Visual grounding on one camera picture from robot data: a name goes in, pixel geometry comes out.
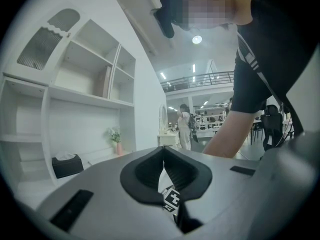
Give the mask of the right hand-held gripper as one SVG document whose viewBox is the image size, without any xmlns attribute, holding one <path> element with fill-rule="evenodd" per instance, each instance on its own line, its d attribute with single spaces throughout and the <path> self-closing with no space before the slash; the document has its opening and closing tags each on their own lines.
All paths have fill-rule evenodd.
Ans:
<svg viewBox="0 0 320 240">
<path fill-rule="evenodd" d="M 180 193 L 176 190 L 165 169 L 162 170 L 159 177 L 158 192 L 163 195 L 163 209 L 170 214 L 177 214 L 180 205 Z"/>
</svg>

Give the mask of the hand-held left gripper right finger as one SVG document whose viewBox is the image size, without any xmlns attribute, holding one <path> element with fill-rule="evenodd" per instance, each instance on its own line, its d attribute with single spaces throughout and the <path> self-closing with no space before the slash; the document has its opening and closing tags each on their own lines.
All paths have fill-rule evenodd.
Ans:
<svg viewBox="0 0 320 240">
<path fill-rule="evenodd" d="M 179 192 L 176 226 L 184 234 L 189 233 L 203 223 L 190 216 L 186 202 L 203 196 L 212 182 L 212 171 L 205 164 L 168 146 L 163 148 L 163 162 L 175 190 Z"/>
</svg>

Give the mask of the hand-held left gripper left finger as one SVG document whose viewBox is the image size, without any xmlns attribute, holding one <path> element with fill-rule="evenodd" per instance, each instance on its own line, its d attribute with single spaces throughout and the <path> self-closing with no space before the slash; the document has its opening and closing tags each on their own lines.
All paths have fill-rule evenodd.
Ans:
<svg viewBox="0 0 320 240">
<path fill-rule="evenodd" d="M 159 179 L 164 169 L 163 148 L 129 162 L 120 173 L 123 189 L 138 203 L 163 206 L 164 197 L 158 192 Z"/>
</svg>

